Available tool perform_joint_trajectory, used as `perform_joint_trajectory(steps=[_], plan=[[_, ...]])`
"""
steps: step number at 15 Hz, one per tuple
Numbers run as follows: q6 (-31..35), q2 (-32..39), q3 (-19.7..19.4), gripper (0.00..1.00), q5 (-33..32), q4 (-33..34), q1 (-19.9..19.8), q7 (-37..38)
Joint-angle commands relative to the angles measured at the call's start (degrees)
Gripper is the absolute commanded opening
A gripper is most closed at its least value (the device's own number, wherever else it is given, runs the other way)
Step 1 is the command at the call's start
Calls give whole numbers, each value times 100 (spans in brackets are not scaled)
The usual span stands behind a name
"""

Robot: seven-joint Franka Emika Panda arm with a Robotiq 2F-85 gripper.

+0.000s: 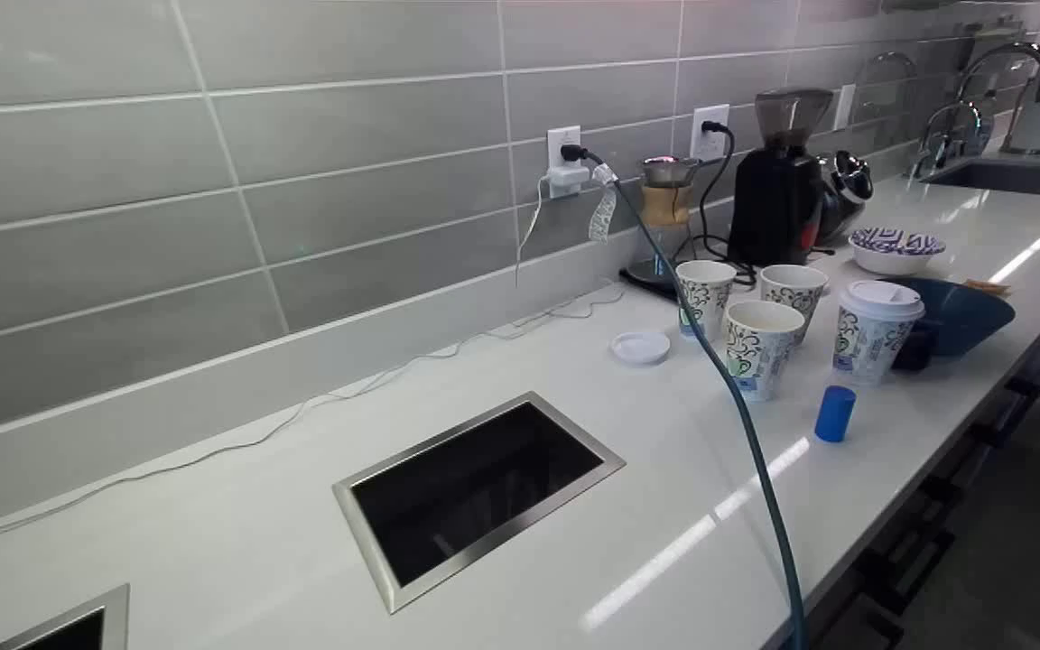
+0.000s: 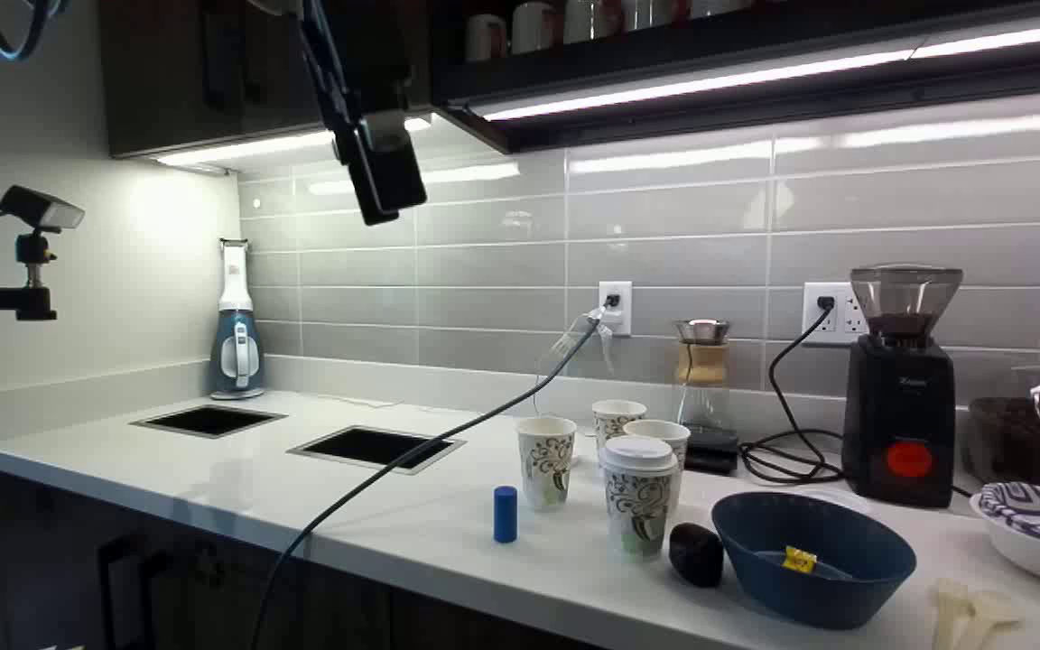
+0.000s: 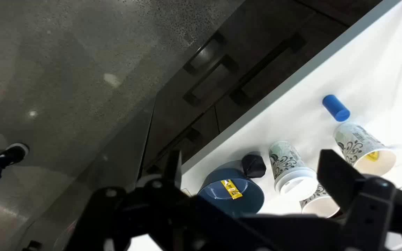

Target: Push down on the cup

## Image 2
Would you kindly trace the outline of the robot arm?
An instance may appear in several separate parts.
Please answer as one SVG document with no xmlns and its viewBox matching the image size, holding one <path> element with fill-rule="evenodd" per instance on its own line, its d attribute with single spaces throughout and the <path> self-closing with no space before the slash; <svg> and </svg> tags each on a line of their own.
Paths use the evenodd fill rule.
<svg viewBox="0 0 1040 650">
<path fill-rule="evenodd" d="M 427 189 L 405 125 L 411 62 L 394 0 L 298 0 L 297 24 L 359 221 L 374 227 L 421 207 Z"/>
</svg>

